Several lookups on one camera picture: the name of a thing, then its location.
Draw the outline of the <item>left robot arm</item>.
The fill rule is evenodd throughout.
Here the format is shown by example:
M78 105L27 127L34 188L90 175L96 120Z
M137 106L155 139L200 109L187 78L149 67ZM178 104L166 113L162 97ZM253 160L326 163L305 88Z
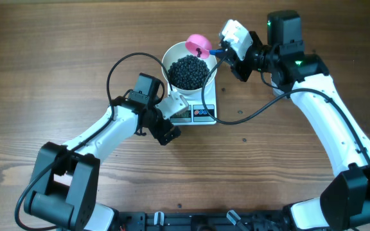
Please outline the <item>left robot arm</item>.
M16 207L49 222L51 230L112 230L118 212L96 201L101 164L125 139L141 135L142 128L160 145L168 144L181 134L170 117L188 106L175 94L158 99L131 92L113 99L103 117L82 134L41 147Z

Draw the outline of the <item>pink scoop with blue handle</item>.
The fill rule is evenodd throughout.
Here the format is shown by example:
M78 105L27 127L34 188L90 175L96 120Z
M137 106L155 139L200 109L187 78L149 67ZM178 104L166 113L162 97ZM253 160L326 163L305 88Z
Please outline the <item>pink scoop with blue handle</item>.
M205 36L199 34L190 35L185 41L185 47L192 55L201 59L207 59L211 55L216 56L224 52L221 49L213 49L210 41Z

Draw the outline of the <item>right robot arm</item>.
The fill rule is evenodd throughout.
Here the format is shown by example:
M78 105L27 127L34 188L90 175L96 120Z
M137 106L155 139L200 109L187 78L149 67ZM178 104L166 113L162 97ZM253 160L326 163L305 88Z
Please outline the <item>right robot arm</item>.
M347 230L370 223L370 140L341 100L330 72L316 54L304 52L301 18L283 10L267 16L267 43L236 20L220 34L221 59L246 81L269 73L278 98L302 111L322 143L334 180L317 198L287 206L294 230Z

